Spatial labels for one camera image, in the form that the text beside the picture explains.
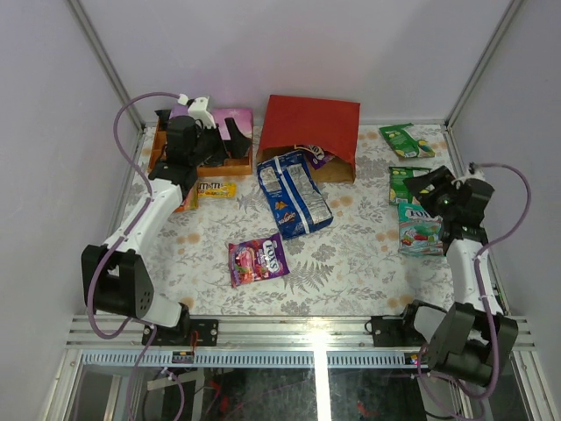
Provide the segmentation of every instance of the purple package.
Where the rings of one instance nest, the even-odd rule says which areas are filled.
[[[314,145],[299,145],[296,149],[302,149],[306,158],[308,158],[308,162],[314,169],[319,169],[331,161],[335,155],[333,153],[329,153],[324,151],[319,146]]]
[[[228,260],[233,288],[290,273],[278,232],[266,239],[229,244]]]

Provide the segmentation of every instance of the cable connector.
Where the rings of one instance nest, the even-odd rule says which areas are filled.
[[[187,105],[189,101],[189,97],[185,94],[179,94],[179,99],[177,100],[177,103],[180,105]]]

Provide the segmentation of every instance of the floral tablecloth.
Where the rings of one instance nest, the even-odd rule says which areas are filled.
[[[144,169],[154,131],[145,132]],[[222,178],[237,184],[236,197],[203,197],[199,209],[173,214],[144,256],[156,292],[187,304],[192,314],[205,315],[398,314],[414,298],[447,308],[453,291],[446,259],[398,253],[397,208],[388,204],[388,166],[451,164],[440,126],[417,125],[412,133],[429,141],[437,156],[400,162],[378,126],[361,126],[355,183],[318,185],[333,223],[283,242],[290,275],[236,289],[231,287],[228,243],[267,237],[277,228],[255,175]],[[256,127],[254,152],[259,136]],[[143,189],[135,175],[125,214]]]

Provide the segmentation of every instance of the white wall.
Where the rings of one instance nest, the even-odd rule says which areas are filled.
[[[363,121],[444,119],[509,0],[82,0],[132,96],[362,103]],[[141,104],[153,121],[153,107]]]
[[[62,0],[3,0],[0,52],[0,419],[32,421],[123,180],[120,104]]]
[[[454,127],[465,161],[500,161],[529,178],[527,222],[494,251],[507,298],[529,317],[544,371],[561,407],[561,3],[527,2]],[[523,186],[488,170],[496,188],[486,213],[489,237],[520,215]]]

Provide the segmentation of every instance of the yellow wrapper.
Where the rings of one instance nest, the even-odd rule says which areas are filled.
[[[230,198],[236,195],[236,184],[233,182],[199,182],[199,197]]]

